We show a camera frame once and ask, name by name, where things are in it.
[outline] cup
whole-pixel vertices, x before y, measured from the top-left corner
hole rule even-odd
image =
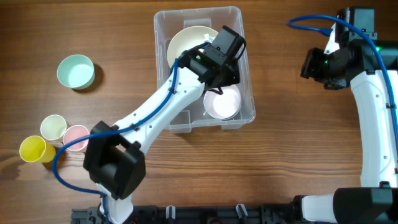
[[[57,77],[62,85],[82,90],[94,82],[94,64],[84,55],[71,55],[58,66]]]
[[[68,128],[63,136],[63,144],[68,144],[71,141],[78,139],[83,136],[89,135],[89,130],[84,127],[83,125],[73,125],[72,127]],[[68,148],[69,151],[72,152],[86,152],[87,150],[88,139],[76,143]]]
[[[19,146],[19,155],[25,162],[50,162],[55,148],[40,136],[29,136]]]
[[[230,119],[241,109],[241,94],[236,85],[221,88],[222,95],[207,91],[203,99],[206,112],[216,119]]]
[[[42,136],[56,147],[62,147],[62,138],[66,130],[67,122],[57,114],[46,117],[40,125]]]

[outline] wooden table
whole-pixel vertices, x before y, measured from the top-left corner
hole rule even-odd
[[[40,123],[50,114],[92,128],[100,120],[113,124],[141,105],[156,91],[153,17],[170,9],[234,5],[242,10],[257,116],[235,131],[162,132],[146,157],[147,175],[134,192],[135,205],[284,203],[298,194],[359,187],[362,150],[351,91],[326,91],[300,78],[307,50],[323,48],[327,38],[285,25],[296,16],[335,14],[358,4],[376,8],[380,39],[398,39],[397,1],[0,5],[1,222],[68,223],[72,208],[99,203],[97,196],[59,184],[48,165],[23,162],[19,144],[40,134]],[[91,91],[59,84],[57,67],[71,54],[87,55],[99,66]],[[82,155],[66,154],[61,176],[95,188],[82,162]]]

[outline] yellow cup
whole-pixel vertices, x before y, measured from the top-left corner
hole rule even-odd
[[[29,136],[19,147],[19,155],[25,162],[50,162],[55,148],[40,136]]]

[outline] wood grain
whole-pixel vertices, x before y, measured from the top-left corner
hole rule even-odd
[[[72,208],[99,203],[53,177],[50,166],[26,164],[24,138],[61,114],[69,124],[113,124],[156,91],[153,16],[160,10],[238,6],[242,10],[257,116],[239,130],[168,131],[156,139],[135,205],[205,206],[289,202],[298,194],[358,187],[361,138],[350,90],[326,91],[299,77],[312,47],[327,38],[289,29],[304,14],[335,14],[352,5],[376,8],[380,39],[398,39],[396,1],[147,1],[0,5],[0,219],[2,223],[68,223]],[[309,22],[330,26],[323,21]],[[92,91],[61,86],[58,64],[91,58],[101,74]],[[83,156],[62,157],[60,173],[94,188]]]

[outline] pink cup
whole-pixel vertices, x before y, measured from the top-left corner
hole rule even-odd
[[[89,134],[90,132],[83,125],[73,125],[72,127],[68,128],[67,131],[65,131],[65,134],[63,135],[63,144],[68,144],[75,139],[87,136]],[[87,144],[88,140],[84,140],[70,146],[68,150],[72,152],[86,152]]]

